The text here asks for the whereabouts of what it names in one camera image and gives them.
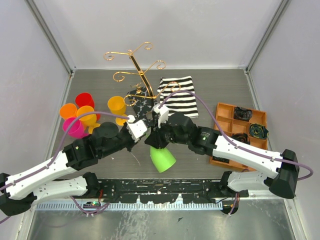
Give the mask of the green plastic wine glass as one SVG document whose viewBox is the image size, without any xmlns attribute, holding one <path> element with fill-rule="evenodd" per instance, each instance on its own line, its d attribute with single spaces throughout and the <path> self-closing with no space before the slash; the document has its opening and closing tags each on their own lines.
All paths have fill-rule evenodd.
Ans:
<svg viewBox="0 0 320 240">
<path fill-rule="evenodd" d="M 159 173 L 167 171 L 176 163 L 175 157 L 166 148 L 155 148 L 151 146 L 150 158 Z"/>
</svg>

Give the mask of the gold wine glass rack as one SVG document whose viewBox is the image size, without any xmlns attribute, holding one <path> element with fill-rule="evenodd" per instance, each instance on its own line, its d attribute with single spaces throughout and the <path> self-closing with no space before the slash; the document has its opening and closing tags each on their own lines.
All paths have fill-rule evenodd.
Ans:
<svg viewBox="0 0 320 240">
<path fill-rule="evenodd" d="M 123 97 L 125 105 L 129 106 L 129 107 L 135 106 L 137 104 L 137 98 L 151 100 L 151 106 L 154 107 L 156 98 L 160 95 L 159 93 L 154 94 L 152 86 L 146 77 L 146 72 L 148 70 L 147 69 L 143 70 L 139 66 L 139 64 L 134 56 L 135 52 L 138 51 L 142 47 L 145 50 L 149 51 L 154 47 L 154 45 L 151 42 L 144 42 L 140 46 L 138 46 L 135 50 L 129 49 L 129 50 L 127 50 L 127 52 L 108 51 L 103 55 L 103 58 L 106 61 L 113 60 L 115 58 L 115 55 L 126 55 L 132 61 L 132 64 L 134 65 L 134 67 L 136 69 L 136 72 L 125 72 L 125 71 L 115 72 L 113 74 L 113 80 L 115 82 L 122 82 L 125 79 L 126 75 L 137 75 L 141 78 L 141 82 L 137 83 L 136 85 L 133 86 L 134 88 L 136 88 L 136 93 L 135 94 L 127 94 L 125 97 Z"/>
</svg>

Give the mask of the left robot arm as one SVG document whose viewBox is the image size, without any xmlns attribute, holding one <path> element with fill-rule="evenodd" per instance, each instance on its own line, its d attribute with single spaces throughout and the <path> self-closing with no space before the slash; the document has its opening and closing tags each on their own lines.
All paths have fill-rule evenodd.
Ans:
<svg viewBox="0 0 320 240">
<path fill-rule="evenodd" d="M 69 180 L 58 178 L 93 166 L 122 149 L 131 151 L 147 130 L 142 120 L 125 123 L 122 129 L 112 122 L 104 122 L 92 134 L 65 146 L 56 157 L 16 175 L 1 173 L 1 211 L 7 216 L 15 216 L 50 199 L 97 197 L 101 185 L 93 172 Z"/>
</svg>

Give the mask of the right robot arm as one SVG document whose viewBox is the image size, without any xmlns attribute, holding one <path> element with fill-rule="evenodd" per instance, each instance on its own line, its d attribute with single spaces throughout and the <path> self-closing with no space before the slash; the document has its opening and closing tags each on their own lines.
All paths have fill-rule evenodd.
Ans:
<svg viewBox="0 0 320 240">
<path fill-rule="evenodd" d="M 182 113 L 175 113 L 165 123 L 157 124 L 144 141 L 155 149 L 168 144 L 182 144 L 198 155 L 233 160 L 253 168 L 253 171 L 226 171 L 219 184 L 225 197 L 246 190 L 269 190 L 272 194 L 293 199 L 300 168 L 294 151 L 283 152 L 261 149 L 237 141 L 222 132 L 197 126 Z"/>
</svg>

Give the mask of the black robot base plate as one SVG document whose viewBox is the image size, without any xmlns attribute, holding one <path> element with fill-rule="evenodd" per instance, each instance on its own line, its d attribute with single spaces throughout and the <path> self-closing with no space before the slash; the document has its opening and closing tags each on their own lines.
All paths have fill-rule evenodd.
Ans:
<svg viewBox="0 0 320 240">
<path fill-rule="evenodd" d="M 179 197 L 183 204 L 218 203 L 234 198 L 236 193 L 222 187 L 215 179 L 100 179 L 95 194 L 75 196 L 75 199 L 98 199 L 105 203 L 147 204 L 174 203 Z"/>
</svg>

